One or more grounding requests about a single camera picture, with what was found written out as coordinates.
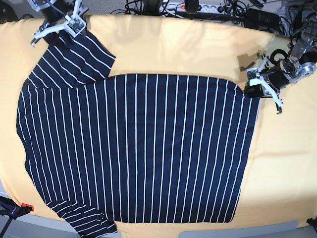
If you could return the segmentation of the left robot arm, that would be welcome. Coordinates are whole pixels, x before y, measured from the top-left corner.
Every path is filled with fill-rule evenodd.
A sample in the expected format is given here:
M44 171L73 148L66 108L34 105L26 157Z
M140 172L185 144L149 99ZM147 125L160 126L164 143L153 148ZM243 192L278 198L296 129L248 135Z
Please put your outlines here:
M279 100L281 89L313 75L317 69L317 11L307 15L302 26L289 37L289 51L274 50L262 55L260 67L247 70L244 93L250 98Z

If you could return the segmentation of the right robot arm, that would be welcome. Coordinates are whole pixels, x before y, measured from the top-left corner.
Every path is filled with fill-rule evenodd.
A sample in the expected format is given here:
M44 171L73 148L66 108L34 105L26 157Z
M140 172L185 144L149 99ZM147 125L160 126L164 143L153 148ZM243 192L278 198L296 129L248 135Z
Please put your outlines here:
M74 1L70 0L28 0L34 11L39 12L44 22L39 30L34 34L35 39L40 39L50 33L64 30L64 24L58 24L69 17L67 15L73 11Z

